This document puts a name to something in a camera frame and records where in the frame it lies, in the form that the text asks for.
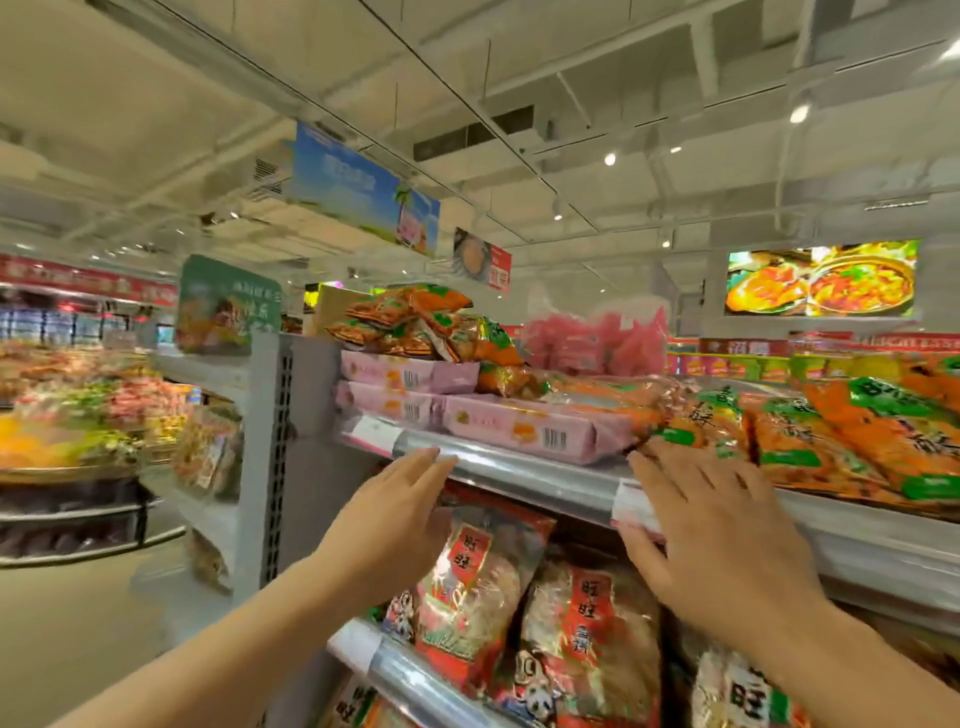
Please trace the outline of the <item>person's right hand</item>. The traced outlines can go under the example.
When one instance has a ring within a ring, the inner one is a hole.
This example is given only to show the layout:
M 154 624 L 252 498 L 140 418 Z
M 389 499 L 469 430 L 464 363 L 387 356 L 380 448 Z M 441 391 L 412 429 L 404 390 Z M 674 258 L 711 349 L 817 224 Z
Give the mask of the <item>person's right hand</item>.
M 660 440 L 628 463 L 665 540 L 673 586 L 659 602 L 683 622 L 738 650 L 751 617 L 829 601 L 807 541 L 750 463 Z

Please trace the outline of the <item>person's right forearm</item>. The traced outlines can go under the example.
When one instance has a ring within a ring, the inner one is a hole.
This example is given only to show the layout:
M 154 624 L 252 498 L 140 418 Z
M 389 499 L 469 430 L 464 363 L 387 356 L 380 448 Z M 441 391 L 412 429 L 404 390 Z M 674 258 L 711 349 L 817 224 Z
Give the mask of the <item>person's right forearm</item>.
M 820 599 L 748 621 L 738 646 L 816 728 L 960 728 L 960 692 Z

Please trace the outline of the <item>person's left forearm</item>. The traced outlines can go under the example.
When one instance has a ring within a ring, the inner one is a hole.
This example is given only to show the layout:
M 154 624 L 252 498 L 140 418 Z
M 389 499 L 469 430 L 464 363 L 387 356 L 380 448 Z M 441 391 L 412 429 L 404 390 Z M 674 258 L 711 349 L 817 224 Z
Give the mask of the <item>person's left forearm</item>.
M 362 597 L 354 574 L 303 560 L 48 728 L 252 728 Z

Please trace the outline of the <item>white shelf price label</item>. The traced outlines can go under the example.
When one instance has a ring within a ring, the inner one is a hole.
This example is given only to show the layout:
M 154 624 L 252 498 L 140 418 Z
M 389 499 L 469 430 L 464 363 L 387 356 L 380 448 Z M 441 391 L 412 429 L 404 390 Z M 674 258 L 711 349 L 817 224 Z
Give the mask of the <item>white shelf price label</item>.
M 403 434 L 403 427 L 368 414 L 360 415 L 344 432 L 351 443 L 388 459 L 394 459 L 396 445 Z
M 620 478 L 611 503 L 609 523 L 613 528 L 642 529 L 654 543 L 666 542 L 653 506 L 637 481 Z

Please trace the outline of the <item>pink flat snack box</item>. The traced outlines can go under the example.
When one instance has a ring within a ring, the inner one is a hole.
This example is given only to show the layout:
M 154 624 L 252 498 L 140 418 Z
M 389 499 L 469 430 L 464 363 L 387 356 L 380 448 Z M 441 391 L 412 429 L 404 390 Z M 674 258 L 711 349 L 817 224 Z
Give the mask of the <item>pink flat snack box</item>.
M 408 392 L 342 379 L 335 391 L 345 419 L 368 415 L 417 431 L 441 431 L 445 412 L 442 394 Z
M 442 426 L 453 436 L 570 465 L 639 443 L 626 415 L 481 394 L 447 394 L 443 402 Z
M 348 381 L 436 395 L 473 394 L 481 370 L 478 362 L 451 363 L 349 349 L 341 350 L 340 360 L 342 376 Z

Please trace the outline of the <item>red rice cracker bag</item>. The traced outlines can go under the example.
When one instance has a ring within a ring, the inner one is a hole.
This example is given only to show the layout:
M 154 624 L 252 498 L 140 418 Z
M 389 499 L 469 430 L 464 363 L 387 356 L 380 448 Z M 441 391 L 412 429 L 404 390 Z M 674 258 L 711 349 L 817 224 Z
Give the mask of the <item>red rice cracker bag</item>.
M 661 728 L 660 614 L 625 564 L 549 557 L 487 701 L 528 728 Z
M 439 504 L 451 509 L 449 538 L 428 574 L 390 601 L 381 628 L 413 646 L 461 693 L 477 698 L 505 650 L 556 519 L 453 482 Z

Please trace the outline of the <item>grey metal shelf unit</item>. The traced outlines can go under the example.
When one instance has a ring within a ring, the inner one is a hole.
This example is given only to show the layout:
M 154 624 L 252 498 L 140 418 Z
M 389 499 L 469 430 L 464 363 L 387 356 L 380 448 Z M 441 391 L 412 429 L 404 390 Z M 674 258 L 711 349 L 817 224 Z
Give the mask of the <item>grey metal shelf unit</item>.
M 198 498 L 173 483 L 169 467 L 146 467 L 155 488 L 221 552 L 232 579 L 230 604 L 204 592 L 185 567 L 164 575 L 174 644 L 252 597 L 318 545 L 341 507 L 384 456 L 352 443 L 336 414 L 339 352 L 329 342 L 256 334 L 250 357 L 185 356 L 164 347 L 153 366 L 239 407 L 246 442 L 237 503 Z M 523 504 L 609 527 L 622 459 L 577 467 L 484 443 L 404 429 L 394 455 L 437 446 L 459 458 L 456 480 Z M 960 524 L 781 491 L 786 510 L 814 547 L 838 601 L 960 639 Z M 429 728 L 511 728 L 505 716 L 462 696 L 411 649 L 362 619 L 291 679 L 257 728 L 308 728 L 345 668 Z

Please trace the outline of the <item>pile of orange snack packets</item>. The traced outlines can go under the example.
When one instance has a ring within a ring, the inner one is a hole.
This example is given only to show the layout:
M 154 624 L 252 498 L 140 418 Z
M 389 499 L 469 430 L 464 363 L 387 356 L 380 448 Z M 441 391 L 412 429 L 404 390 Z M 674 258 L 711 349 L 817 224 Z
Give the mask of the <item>pile of orange snack packets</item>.
M 323 330 L 353 351 L 399 358 L 521 367 L 508 332 L 463 293 L 415 283 L 363 295 Z

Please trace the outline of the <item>brown cardboard box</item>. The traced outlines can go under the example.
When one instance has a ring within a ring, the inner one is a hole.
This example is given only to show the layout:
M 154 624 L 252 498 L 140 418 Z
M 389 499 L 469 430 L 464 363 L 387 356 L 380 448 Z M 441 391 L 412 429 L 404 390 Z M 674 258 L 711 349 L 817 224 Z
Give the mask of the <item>brown cardboard box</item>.
M 318 285 L 313 311 L 304 319 L 304 335 L 331 341 L 332 336 L 328 327 L 344 321 L 347 309 L 368 296 L 368 292 L 326 284 Z

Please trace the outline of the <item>hanging clear snack bags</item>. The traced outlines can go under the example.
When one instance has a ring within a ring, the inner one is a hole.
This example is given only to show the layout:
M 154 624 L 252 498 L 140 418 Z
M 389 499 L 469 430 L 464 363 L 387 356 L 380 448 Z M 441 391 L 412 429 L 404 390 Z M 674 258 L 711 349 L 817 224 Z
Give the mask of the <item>hanging clear snack bags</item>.
M 175 485 L 196 497 L 237 501 L 243 450 L 243 420 L 234 406 L 195 406 L 171 457 Z

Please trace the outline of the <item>row of yellow red boxes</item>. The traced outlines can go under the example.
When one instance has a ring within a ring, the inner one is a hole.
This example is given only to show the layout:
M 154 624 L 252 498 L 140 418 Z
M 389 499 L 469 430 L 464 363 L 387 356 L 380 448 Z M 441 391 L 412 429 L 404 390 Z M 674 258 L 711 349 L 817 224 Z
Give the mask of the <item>row of yellow red boxes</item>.
M 856 377 L 896 381 L 907 365 L 960 356 L 960 334 L 848 331 L 758 337 L 670 338 L 664 372 L 750 383 L 811 383 Z

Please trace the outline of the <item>green shelf top sign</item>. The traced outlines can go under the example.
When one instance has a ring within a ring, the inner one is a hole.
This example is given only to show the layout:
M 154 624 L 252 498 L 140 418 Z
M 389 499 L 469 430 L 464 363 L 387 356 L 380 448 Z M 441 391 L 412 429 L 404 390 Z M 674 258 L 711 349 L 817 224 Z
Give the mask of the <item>green shelf top sign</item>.
M 178 282 L 174 345 L 184 355 L 246 357 L 255 333 L 282 331 L 282 286 L 193 253 Z

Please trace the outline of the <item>blue hanging banner sign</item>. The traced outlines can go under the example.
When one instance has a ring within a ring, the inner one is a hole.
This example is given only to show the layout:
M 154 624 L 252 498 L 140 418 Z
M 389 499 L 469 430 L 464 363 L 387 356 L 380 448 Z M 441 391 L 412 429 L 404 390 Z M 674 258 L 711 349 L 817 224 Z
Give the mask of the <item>blue hanging banner sign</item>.
M 292 148 L 291 203 L 427 258 L 437 254 L 438 200 L 304 121 Z

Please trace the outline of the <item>ceiling air vent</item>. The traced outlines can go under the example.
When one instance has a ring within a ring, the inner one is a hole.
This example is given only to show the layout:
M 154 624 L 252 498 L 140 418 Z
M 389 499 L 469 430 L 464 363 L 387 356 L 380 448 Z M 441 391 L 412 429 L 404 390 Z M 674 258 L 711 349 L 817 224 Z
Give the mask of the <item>ceiling air vent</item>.
M 534 104 L 514 108 L 491 119 L 500 133 L 521 149 L 546 141 L 545 132 L 549 124 L 544 125 L 539 122 Z M 425 163 L 485 144 L 496 138 L 483 123 L 474 122 L 415 142 L 412 148 L 412 159 L 416 163 Z

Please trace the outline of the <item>round loose candy display stand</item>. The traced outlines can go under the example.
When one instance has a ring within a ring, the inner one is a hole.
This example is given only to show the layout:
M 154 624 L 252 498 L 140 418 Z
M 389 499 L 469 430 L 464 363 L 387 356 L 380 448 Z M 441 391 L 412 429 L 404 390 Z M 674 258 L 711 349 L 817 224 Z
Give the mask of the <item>round loose candy display stand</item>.
M 139 473 L 169 462 L 200 399 L 136 350 L 0 341 L 0 569 L 182 537 L 182 519 Z

